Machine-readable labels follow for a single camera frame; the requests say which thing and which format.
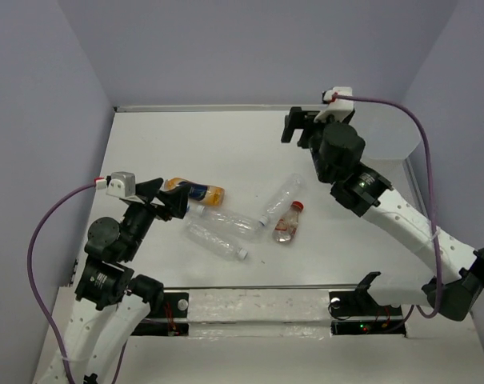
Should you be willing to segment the clear crushed plastic bottle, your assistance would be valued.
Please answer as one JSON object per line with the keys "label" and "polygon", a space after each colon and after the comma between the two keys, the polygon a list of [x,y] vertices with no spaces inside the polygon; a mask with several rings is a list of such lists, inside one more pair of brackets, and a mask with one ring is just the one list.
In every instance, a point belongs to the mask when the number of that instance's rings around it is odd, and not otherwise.
{"label": "clear crushed plastic bottle", "polygon": [[289,175],[264,205],[259,223],[263,227],[268,227],[277,221],[289,209],[305,185],[306,180],[300,174]]}

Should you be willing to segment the red cap small bottle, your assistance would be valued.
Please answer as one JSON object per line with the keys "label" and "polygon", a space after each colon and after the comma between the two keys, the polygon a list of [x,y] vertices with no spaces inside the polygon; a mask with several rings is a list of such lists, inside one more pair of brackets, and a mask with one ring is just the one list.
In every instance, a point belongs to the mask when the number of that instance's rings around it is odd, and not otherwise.
{"label": "red cap small bottle", "polygon": [[299,216],[303,212],[304,205],[300,201],[293,201],[290,208],[280,217],[274,231],[272,238],[277,243],[290,243],[297,232]]}

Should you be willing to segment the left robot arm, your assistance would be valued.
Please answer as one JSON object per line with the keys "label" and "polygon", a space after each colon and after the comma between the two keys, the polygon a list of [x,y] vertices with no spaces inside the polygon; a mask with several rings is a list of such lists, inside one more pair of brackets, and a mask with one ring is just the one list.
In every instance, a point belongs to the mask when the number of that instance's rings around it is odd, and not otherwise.
{"label": "left robot arm", "polygon": [[159,281],[127,267],[156,220],[185,217],[191,185],[184,182],[163,190],[162,178],[136,182],[129,172],[114,172],[80,186],[58,201],[85,190],[104,190],[127,205],[121,221],[95,220],[86,234],[86,261],[74,291],[74,303],[64,332],[37,291],[33,272],[34,244],[27,251],[30,288],[56,338],[58,348],[40,383],[102,383],[112,364],[122,362],[126,342],[149,316],[163,313],[160,326],[178,335],[172,305]]}

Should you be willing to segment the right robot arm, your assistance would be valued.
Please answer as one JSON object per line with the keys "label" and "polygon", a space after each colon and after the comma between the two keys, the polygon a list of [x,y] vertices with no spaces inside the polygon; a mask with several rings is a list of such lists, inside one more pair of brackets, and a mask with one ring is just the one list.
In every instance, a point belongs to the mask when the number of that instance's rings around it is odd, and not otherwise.
{"label": "right robot arm", "polygon": [[335,201],[385,231],[434,273],[431,280],[388,278],[368,273],[352,291],[351,301],[364,314],[380,306],[430,306],[441,316],[465,319],[484,288],[484,247],[476,250],[458,241],[418,212],[382,174],[365,165],[366,142],[350,125],[354,109],[307,111],[290,108],[281,137],[313,159],[318,180],[331,186]]}

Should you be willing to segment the white translucent bin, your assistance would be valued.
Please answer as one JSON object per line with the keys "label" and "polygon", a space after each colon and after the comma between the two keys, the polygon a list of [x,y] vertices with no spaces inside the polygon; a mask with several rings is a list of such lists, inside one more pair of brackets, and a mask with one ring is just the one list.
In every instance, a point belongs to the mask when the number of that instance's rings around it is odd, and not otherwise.
{"label": "white translucent bin", "polygon": [[356,102],[350,122],[366,141],[363,155],[374,160],[403,160],[421,143],[414,121],[401,110],[377,103]]}

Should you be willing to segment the orange juice bottle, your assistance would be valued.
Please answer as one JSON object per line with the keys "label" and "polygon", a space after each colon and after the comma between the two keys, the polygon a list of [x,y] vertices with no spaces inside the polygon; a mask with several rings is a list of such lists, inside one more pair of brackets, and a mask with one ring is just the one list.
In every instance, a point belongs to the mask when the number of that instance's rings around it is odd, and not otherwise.
{"label": "orange juice bottle", "polygon": [[189,185],[189,199],[205,206],[220,206],[225,197],[225,190],[219,186],[211,186],[191,182],[184,178],[167,179],[164,182],[166,190],[172,190],[178,186]]}

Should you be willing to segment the clear bottle white cap lower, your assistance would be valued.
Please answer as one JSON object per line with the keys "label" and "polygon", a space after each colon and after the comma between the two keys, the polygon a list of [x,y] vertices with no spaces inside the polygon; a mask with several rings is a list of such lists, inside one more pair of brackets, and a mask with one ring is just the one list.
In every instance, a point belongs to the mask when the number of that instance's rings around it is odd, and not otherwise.
{"label": "clear bottle white cap lower", "polygon": [[198,222],[188,222],[185,226],[185,235],[197,246],[225,260],[241,262],[245,261],[248,256],[248,250],[241,246],[236,239]]}

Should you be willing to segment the clear bottle white cap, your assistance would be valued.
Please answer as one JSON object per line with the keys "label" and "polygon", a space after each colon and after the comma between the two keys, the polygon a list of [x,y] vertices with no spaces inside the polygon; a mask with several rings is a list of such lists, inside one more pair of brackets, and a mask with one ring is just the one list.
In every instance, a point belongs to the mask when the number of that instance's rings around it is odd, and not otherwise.
{"label": "clear bottle white cap", "polygon": [[185,235],[197,246],[225,260],[241,262],[245,261],[248,256],[248,250],[241,246],[236,239],[198,222],[188,222],[185,226]]}
{"label": "clear bottle white cap", "polygon": [[259,220],[221,207],[188,205],[186,216],[219,232],[249,242],[256,242],[264,229]]}

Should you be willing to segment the clear bottle white cap upper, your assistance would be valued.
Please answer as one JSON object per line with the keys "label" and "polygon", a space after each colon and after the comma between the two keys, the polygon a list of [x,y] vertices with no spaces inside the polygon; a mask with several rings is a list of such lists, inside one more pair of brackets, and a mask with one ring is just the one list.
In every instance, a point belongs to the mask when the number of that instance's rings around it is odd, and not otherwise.
{"label": "clear bottle white cap upper", "polygon": [[219,232],[249,242],[256,242],[264,229],[259,220],[221,207],[188,205],[186,216]]}

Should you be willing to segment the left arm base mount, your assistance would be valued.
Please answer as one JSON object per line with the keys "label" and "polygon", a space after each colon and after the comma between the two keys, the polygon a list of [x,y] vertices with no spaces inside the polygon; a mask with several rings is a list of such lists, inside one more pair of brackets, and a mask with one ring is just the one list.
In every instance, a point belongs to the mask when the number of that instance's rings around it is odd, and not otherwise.
{"label": "left arm base mount", "polygon": [[162,304],[152,310],[134,329],[132,336],[181,337],[189,333],[187,320],[189,294],[184,291],[165,292]]}

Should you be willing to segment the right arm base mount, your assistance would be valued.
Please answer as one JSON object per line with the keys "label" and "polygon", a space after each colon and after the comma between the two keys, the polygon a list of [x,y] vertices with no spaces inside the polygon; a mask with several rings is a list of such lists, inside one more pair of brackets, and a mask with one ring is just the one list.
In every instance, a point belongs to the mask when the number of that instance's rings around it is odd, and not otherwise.
{"label": "right arm base mount", "polygon": [[327,306],[332,319],[333,336],[396,334],[406,336],[406,326],[400,306],[380,306],[370,296],[369,289],[380,272],[370,272],[352,290],[329,292]]}

